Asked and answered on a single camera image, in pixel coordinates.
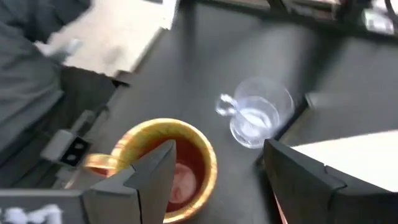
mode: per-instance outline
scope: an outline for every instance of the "red liquid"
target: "red liquid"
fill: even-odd
[[[183,173],[193,173],[194,178],[191,177],[185,177],[184,178],[184,183],[183,186],[181,186],[181,182],[176,182],[174,183],[174,191],[172,192],[175,194],[179,194],[181,192],[178,193],[178,190],[176,191],[176,189],[182,189],[182,187],[185,187],[185,189],[187,189],[187,186],[189,186],[188,188],[191,188],[192,185],[195,185],[194,188],[194,193],[192,194],[191,197],[189,198],[180,198],[180,199],[176,199],[176,198],[172,198],[170,199],[173,202],[176,201],[183,201],[181,203],[172,203],[169,201],[169,204],[167,205],[167,210],[166,212],[174,212],[184,206],[186,206],[194,196],[196,196],[199,191],[200,191],[200,187],[203,184],[203,181],[205,179],[205,161],[203,159],[202,154],[200,153],[200,150],[198,147],[196,147],[196,145],[194,145],[193,143],[191,143],[189,140],[185,139],[185,138],[164,138],[164,139],[159,139],[157,141],[154,141],[153,144],[148,145],[147,148],[145,148],[144,152],[147,153],[152,149],[155,149],[157,146],[161,145],[163,142],[165,142],[166,140],[169,139],[174,139],[176,142],[176,148],[177,148],[177,163],[181,164],[183,166],[187,166],[189,168],[189,170],[186,169],[181,169],[181,166],[176,167],[175,170],[175,176],[176,175],[180,175]],[[187,183],[187,181],[193,181],[195,180],[195,183]]]

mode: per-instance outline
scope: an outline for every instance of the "glass handle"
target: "glass handle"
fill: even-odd
[[[221,94],[216,102],[216,111],[222,116],[232,116],[237,113],[238,102],[228,94]]]

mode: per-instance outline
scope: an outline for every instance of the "mug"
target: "mug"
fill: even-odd
[[[85,167],[96,174],[110,177],[169,139],[176,141],[176,170],[191,170],[196,187],[184,203],[174,203],[170,198],[163,223],[186,220],[208,200],[217,177],[213,147],[205,135],[192,125],[170,118],[145,121],[130,129],[118,141],[110,155],[88,155]]]

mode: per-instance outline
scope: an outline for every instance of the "glass cup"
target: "glass cup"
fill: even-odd
[[[216,111],[231,116],[229,128],[243,146],[261,148],[294,112],[294,102],[285,87],[265,77],[248,78],[238,85],[234,97],[221,94]]]

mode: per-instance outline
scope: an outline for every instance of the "black table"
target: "black table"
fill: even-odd
[[[161,33],[128,77],[131,86],[109,103],[109,119],[92,151],[110,153],[127,130],[148,119],[181,119],[207,136],[218,160],[213,195],[186,223],[279,223],[272,190],[259,178],[261,151],[233,139],[215,100],[233,94],[245,78],[263,75],[283,83],[299,102],[302,93],[316,89],[343,36],[257,11],[184,4],[173,29]],[[99,180],[84,170],[75,177],[72,188]]]

